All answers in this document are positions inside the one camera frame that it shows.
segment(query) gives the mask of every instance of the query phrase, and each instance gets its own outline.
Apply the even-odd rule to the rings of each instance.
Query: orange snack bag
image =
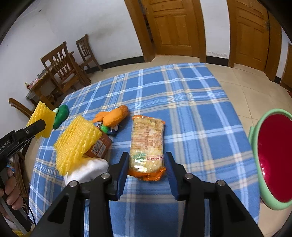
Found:
[[[166,170],[163,164],[163,131],[161,119],[134,115],[128,174],[145,181],[160,180]]]

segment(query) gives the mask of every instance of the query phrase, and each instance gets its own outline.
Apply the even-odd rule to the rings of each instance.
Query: tiled floor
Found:
[[[152,62],[119,66],[96,72],[91,75],[91,81],[95,83],[143,68],[185,62],[199,62],[199,59],[184,56],[157,56]],[[249,127],[256,125],[261,116],[272,108],[281,108],[292,113],[292,99],[287,91],[271,82],[262,71],[243,65],[235,65],[234,68],[213,64],[206,64],[206,66],[228,95],[246,134],[249,132]],[[26,155],[25,163],[29,178],[31,178],[38,147],[39,141],[34,140]],[[292,207],[282,211],[273,211],[261,203],[259,227],[263,234],[266,237],[272,236],[284,224],[291,210]]]

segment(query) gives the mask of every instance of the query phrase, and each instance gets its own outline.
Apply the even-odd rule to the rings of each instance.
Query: human hand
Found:
[[[12,209],[18,210],[23,205],[23,198],[20,196],[20,189],[16,185],[16,179],[13,176],[13,172],[10,168],[7,168],[7,174],[9,179],[5,184],[5,190],[0,189],[0,197],[5,193],[8,195],[7,204],[12,205]]]

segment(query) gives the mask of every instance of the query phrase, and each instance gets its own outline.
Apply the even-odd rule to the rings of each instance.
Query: white cloth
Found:
[[[97,176],[106,173],[109,164],[106,160],[101,158],[88,158],[88,162],[83,164],[79,169],[74,170],[70,175],[68,173],[64,176],[65,184],[67,185],[73,180],[80,184],[89,182]]]

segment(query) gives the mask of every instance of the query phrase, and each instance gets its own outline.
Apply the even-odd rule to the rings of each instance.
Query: white wall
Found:
[[[282,45],[281,45],[281,54],[280,54],[280,61],[278,65],[278,70],[276,76],[282,78],[283,72],[286,65],[287,55],[288,55],[288,45],[291,44],[287,34],[282,29]]]
[[[226,0],[200,0],[208,56],[229,58],[230,25]]]
[[[124,0],[36,0],[17,19],[0,44],[0,137],[26,126],[28,118],[8,99],[32,109],[24,83],[44,69],[40,58],[67,41],[81,62],[75,41],[86,33],[100,64],[142,56]]]
[[[75,41],[86,33],[99,64],[143,55],[124,0],[50,0],[42,12],[76,61],[82,59]]]

